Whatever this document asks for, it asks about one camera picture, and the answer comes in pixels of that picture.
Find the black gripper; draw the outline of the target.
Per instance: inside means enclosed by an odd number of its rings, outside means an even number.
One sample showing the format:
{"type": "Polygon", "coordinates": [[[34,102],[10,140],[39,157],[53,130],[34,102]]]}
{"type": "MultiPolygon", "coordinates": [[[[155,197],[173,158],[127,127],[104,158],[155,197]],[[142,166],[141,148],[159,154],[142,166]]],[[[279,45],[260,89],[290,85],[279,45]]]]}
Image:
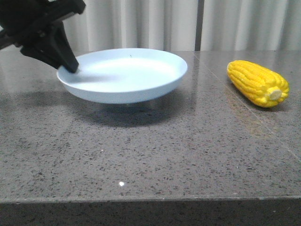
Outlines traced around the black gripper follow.
{"type": "Polygon", "coordinates": [[[42,32],[50,24],[49,44],[23,45],[20,52],[58,69],[75,73],[79,63],[67,40],[61,21],[82,14],[82,0],[2,0],[0,2],[0,48],[20,46],[30,35],[42,32]]]}

